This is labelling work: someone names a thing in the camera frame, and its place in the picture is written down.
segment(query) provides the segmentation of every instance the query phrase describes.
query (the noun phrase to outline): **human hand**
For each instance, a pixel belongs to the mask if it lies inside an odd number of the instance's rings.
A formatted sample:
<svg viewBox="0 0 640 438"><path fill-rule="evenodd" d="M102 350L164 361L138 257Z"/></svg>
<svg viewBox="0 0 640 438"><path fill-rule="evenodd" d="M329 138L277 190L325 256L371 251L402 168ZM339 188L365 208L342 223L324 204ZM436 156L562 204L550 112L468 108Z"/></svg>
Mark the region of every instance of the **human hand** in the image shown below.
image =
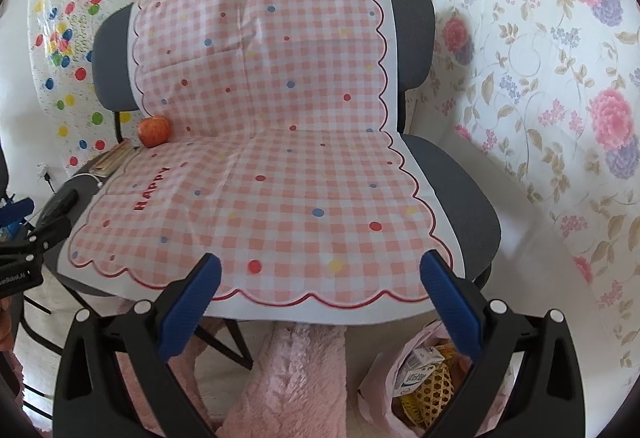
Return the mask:
<svg viewBox="0 0 640 438"><path fill-rule="evenodd" d="M9 306L11 306L11 297L0 299L0 352L10 352L14 348Z"/></svg>

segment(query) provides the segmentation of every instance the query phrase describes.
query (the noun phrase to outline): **barcode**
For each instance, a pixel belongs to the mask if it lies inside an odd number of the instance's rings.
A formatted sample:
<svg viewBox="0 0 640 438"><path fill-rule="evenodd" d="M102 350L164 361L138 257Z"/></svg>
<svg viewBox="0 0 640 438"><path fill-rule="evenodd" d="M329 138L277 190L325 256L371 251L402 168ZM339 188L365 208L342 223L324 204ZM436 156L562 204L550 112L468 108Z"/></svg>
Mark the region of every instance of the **barcode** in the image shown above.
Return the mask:
<svg viewBox="0 0 640 438"><path fill-rule="evenodd" d="M406 364L412 369L412 370L417 370L418 368L420 368L420 366L422 365L422 363L420 362L420 359L418 357L416 357L414 354L410 354L407 359L406 359Z"/></svg>

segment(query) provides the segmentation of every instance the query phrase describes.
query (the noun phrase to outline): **pink bag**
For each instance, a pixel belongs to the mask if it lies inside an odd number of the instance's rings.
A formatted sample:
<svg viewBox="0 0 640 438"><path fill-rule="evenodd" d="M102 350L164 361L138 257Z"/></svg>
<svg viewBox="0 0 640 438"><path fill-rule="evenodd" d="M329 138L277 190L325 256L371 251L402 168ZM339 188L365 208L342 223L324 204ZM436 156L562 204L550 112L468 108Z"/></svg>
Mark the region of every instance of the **pink bag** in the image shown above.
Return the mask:
<svg viewBox="0 0 640 438"><path fill-rule="evenodd" d="M425 326L413 339L396 351L379 354L373 361L369 373L358 389L358 408L366 421L396 438L415 438L416 433L401 422L391 411L391 399L398 370L409 353L426 342L432 346L438 339L449 339L449 333L441 321ZM478 434L493 429L504 411L515 378L509 366L502 385L495 396L489 413L482 422Z"/></svg>

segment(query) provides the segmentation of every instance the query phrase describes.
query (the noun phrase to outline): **gingham pattern cloth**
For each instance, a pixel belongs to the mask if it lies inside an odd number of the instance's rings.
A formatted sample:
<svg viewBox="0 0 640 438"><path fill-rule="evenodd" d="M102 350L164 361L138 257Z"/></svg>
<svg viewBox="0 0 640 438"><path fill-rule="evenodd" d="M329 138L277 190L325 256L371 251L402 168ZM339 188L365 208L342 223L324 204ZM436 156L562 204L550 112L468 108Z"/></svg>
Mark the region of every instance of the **gingham pattern cloth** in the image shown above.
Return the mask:
<svg viewBox="0 0 640 438"><path fill-rule="evenodd" d="M410 154L382 131L397 107L395 92L382 100L396 77L379 64L395 42L376 30L382 7L146 0L139 11L134 78L146 111L169 118L175 135L94 198L69 240L70 263L104 277L126 270L157 289L210 251L223 264L214 300L424 299L420 256L436 248L452 258L414 197Z"/></svg>

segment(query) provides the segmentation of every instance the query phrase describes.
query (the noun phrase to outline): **red apple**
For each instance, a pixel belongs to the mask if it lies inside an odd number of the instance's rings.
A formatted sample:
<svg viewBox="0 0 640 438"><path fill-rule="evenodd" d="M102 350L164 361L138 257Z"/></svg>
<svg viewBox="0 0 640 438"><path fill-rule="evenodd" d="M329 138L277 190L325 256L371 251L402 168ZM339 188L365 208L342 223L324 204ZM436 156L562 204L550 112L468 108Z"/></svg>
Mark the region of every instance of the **red apple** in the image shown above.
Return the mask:
<svg viewBox="0 0 640 438"><path fill-rule="evenodd" d="M138 138L147 149L167 143L170 137L171 124L166 118L152 116L138 124Z"/></svg>

